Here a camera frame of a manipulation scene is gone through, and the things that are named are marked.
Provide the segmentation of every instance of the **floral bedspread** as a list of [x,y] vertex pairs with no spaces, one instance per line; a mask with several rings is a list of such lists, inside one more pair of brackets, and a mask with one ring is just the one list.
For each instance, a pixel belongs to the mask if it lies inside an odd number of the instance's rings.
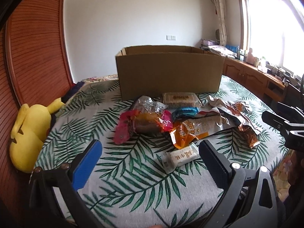
[[[262,122],[261,114],[270,108],[246,88],[222,76],[217,93],[198,94],[224,100],[249,100],[250,118],[263,128],[260,145],[249,149],[236,128],[220,131],[207,139],[231,162],[257,169],[274,170],[288,150],[277,130]],[[44,170],[71,162],[92,139],[99,139],[103,152],[88,182],[78,190],[87,207],[105,227],[143,228],[155,224],[181,226],[202,218],[219,200],[217,188],[202,159],[194,160],[166,174],[161,152],[175,150],[166,135],[135,135],[124,145],[115,145],[113,136],[120,114],[132,104],[122,101],[118,80],[84,86],[59,112],[36,166]],[[72,219],[56,190],[66,218]]]

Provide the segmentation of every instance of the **brown cardboard box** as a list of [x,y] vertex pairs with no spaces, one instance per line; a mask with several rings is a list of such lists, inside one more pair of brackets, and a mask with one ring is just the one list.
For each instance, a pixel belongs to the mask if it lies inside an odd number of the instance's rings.
[[116,55],[123,100],[165,92],[217,92],[223,65],[223,57],[189,46],[133,46]]

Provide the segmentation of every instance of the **pikachu plush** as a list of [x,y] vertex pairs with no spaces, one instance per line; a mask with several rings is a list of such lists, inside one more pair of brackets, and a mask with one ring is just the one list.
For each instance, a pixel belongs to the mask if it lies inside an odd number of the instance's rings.
[[54,100],[48,107],[23,104],[18,112],[11,131],[12,143],[9,154],[16,169],[25,173],[33,171],[35,162],[47,138],[51,125],[51,114],[64,105],[61,98]]

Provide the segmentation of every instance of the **curtain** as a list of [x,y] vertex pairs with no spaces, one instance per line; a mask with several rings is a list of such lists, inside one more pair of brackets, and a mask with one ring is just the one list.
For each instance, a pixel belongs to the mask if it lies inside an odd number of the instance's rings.
[[218,15],[219,42],[220,45],[225,46],[228,43],[228,35],[227,35],[227,29],[225,23],[226,3],[225,0],[214,0],[214,3]]

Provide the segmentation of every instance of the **window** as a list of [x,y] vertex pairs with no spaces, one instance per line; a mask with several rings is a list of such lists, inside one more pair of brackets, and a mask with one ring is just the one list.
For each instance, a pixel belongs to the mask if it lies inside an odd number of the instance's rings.
[[245,48],[252,48],[255,56],[264,56],[269,63],[302,77],[304,31],[299,17],[296,18],[282,0],[244,1],[246,11],[243,15],[247,17],[244,28],[248,28],[247,33],[244,32]]

